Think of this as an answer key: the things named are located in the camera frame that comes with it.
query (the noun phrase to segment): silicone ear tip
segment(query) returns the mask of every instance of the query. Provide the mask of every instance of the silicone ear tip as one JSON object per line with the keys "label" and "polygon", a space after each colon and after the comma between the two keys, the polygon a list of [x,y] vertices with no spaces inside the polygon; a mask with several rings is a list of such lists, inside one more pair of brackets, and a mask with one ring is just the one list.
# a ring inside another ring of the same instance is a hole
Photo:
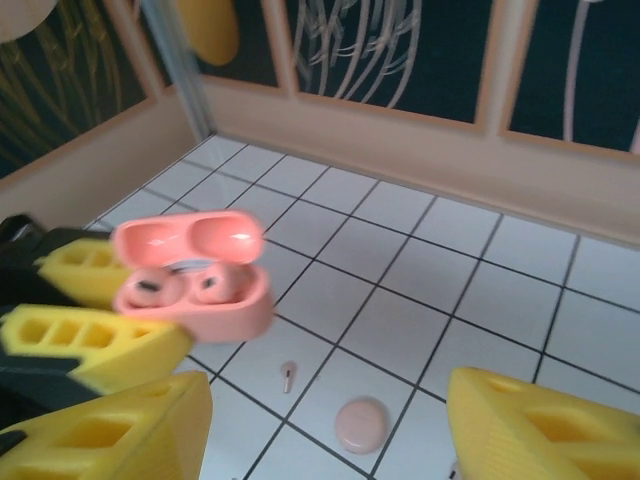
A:
{"label": "silicone ear tip", "polygon": [[240,265],[217,262],[198,275],[196,298],[209,305],[232,302],[238,297],[245,283]]}
{"label": "silicone ear tip", "polygon": [[170,280],[171,274],[162,268],[140,268],[125,282],[127,300],[140,308],[161,306],[164,289]]}

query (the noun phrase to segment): white tile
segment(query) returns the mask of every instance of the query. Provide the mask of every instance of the white tile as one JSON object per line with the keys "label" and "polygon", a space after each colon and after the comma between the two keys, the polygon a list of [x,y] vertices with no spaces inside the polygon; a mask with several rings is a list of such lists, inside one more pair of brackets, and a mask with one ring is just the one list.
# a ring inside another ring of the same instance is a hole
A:
{"label": "white tile", "polygon": [[291,421],[344,458],[370,471],[380,450],[355,455],[342,448],[334,424],[340,409],[351,400],[372,397],[387,409],[389,430],[398,419],[411,387],[383,371],[336,350],[291,416]]}
{"label": "white tile", "polygon": [[282,157],[281,153],[249,145],[220,167],[220,171],[255,182]]}
{"label": "white tile", "polygon": [[209,381],[213,380],[213,375],[211,374],[210,371],[208,371],[206,368],[202,368],[200,365],[198,365],[196,362],[191,360],[189,357],[186,357],[182,361],[182,363],[180,363],[180,365],[176,367],[173,373],[176,374],[176,373],[193,372],[193,371],[204,372],[207,374],[207,378],[209,379]]}
{"label": "white tile", "polygon": [[242,479],[280,421],[220,379],[211,384],[213,421],[200,478]]}
{"label": "white tile", "polygon": [[377,282],[405,238],[400,233],[350,218],[318,258]]}
{"label": "white tile", "polygon": [[485,258],[550,282],[562,283],[575,238],[562,230],[505,217]]}
{"label": "white tile", "polygon": [[178,162],[152,180],[147,187],[154,192],[178,200],[210,173],[200,167]]}
{"label": "white tile", "polygon": [[499,217],[489,210],[438,198],[415,236],[478,257]]}
{"label": "white tile", "polygon": [[583,237],[568,285],[640,310],[640,251]]}
{"label": "white tile", "polygon": [[536,352],[454,319],[420,386],[447,398],[449,377],[457,367],[483,368],[530,382],[539,358]]}
{"label": "white tile", "polygon": [[640,315],[565,292],[548,352],[640,390]]}
{"label": "white tile", "polygon": [[196,343],[190,355],[218,372],[241,343]]}
{"label": "white tile", "polygon": [[404,233],[413,227],[433,199],[433,195],[380,182],[354,215]]}
{"label": "white tile", "polygon": [[306,255],[316,255],[345,216],[306,202],[296,202],[273,224],[267,238]]}
{"label": "white tile", "polygon": [[416,382],[446,324],[446,315],[378,289],[340,345]]}
{"label": "white tile", "polygon": [[166,212],[163,213],[163,215],[177,215],[180,213],[193,213],[195,210],[188,208],[184,205],[180,205],[179,203],[176,203],[175,205],[172,205],[171,208],[169,210],[167,210]]}
{"label": "white tile", "polygon": [[291,197],[254,185],[229,208],[248,211],[260,221],[266,230],[294,201],[295,199]]}
{"label": "white tile", "polygon": [[538,385],[640,415],[640,395],[577,368],[545,357]]}
{"label": "white tile", "polygon": [[185,158],[190,162],[215,170],[238,153],[244,146],[244,143],[215,136],[194,149]]}
{"label": "white tile", "polygon": [[169,200],[160,198],[145,190],[139,190],[107,213],[100,220],[104,220],[109,225],[116,227],[128,220],[160,215],[170,206],[171,202]]}
{"label": "white tile", "polygon": [[[285,416],[330,350],[330,343],[276,318],[267,333],[240,349],[222,376]],[[291,361],[296,364],[296,372],[291,392],[285,394],[281,367]]]}
{"label": "white tile", "polygon": [[376,478],[444,480],[449,478],[455,458],[447,407],[417,392],[380,463]]}
{"label": "white tile", "polygon": [[559,287],[482,263],[456,315],[540,349],[558,295]]}
{"label": "white tile", "polygon": [[337,341],[373,285],[314,263],[278,304],[289,320]]}
{"label": "white tile", "polygon": [[373,178],[331,168],[302,198],[351,213],[375,183]]}
{"label": "white tile", "polygon": [[291,250],[267,242],[265,251],[256,265],[263,267],[269,274],[273,298],[277,300],[298,278],[298,275],[302,273],[310,261]]}
{"label": "white tile", "polygon": [[180,202],[196,210],[222,210],[249,188],[248,183],[214,173]]}
{"label": "white tile", "polygon": [[472,258],[411,239],[382,279],[382,285],[451,312],[475,264]]}
{"label": "white tile", "polygon": [[326,169],[325,165],[288,156],[283,158],[258,183],[299,197]]}
{"label": "white tile", "polygon": [[251,480],[364,480],[358,472],[285,426],[262,457]]}
{"label": "white tile", "polygon": [[91,222],[85,227],[85,230],[90,230],[92,232],[110,232],[112,229],[105,223]]}

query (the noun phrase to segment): yellow foam pad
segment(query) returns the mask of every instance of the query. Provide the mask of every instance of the yellow foam pad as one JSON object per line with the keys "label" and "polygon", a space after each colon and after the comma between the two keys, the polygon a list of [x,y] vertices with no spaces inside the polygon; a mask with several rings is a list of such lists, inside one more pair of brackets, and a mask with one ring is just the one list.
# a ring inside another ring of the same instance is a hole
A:
{"label": "yellow foam pad", "polygon": [[120,263],[108,240],[83,238],[36,262],[38,274],[79,304],[111,310],[131,270]]}
{"label": "yellow foam pad", "polygon": [[463,478],[640,479],[640,416],[475,368],[447,409]]}
{"label": "yellow foam pad", "polygon": [[177,324],[87,308],[20,305],[2,322],[7,354],[78,358],[69,375],[103,395],[169,375],[193,344]]}
{"label": "yellow foam pad", "polygon": [[3,480],[197,480],[212,415],[207,376],[190,372],[13,425],[27,438]]}

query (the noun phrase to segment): pink earbud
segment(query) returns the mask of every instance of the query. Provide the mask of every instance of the pink earbud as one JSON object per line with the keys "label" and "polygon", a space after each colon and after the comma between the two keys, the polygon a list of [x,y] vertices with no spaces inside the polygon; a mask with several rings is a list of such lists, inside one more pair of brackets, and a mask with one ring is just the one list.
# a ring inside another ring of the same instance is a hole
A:
{"label": "pink earbud", "polygon": [[182,294],[179,278],[164,268],[139,268],[126,281],[129,303],[139,308],[166,307]]}
{"label": "pink earbud", "polygon": [[227,262],[216,262],[198,274],[196,298],[199,302],[215,305],[237,301],[249,281],[246,267]]}

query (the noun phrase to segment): pink earbuds case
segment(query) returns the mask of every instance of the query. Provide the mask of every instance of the pink earbuds case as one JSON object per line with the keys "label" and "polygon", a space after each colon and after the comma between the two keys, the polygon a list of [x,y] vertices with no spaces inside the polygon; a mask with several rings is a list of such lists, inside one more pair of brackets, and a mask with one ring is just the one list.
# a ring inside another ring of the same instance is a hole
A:
{"label": "pink earbuds case", "polygon": [[[118,290],[114,310],[180,323],[199,342],[239,342],[273,321],[267,273],[251,262],[263,230],[239,211],[199,212],[132,220],[111,237],[120,261],[136,268]],[[172,273],[170,265],[209,259],[210,266]]]}

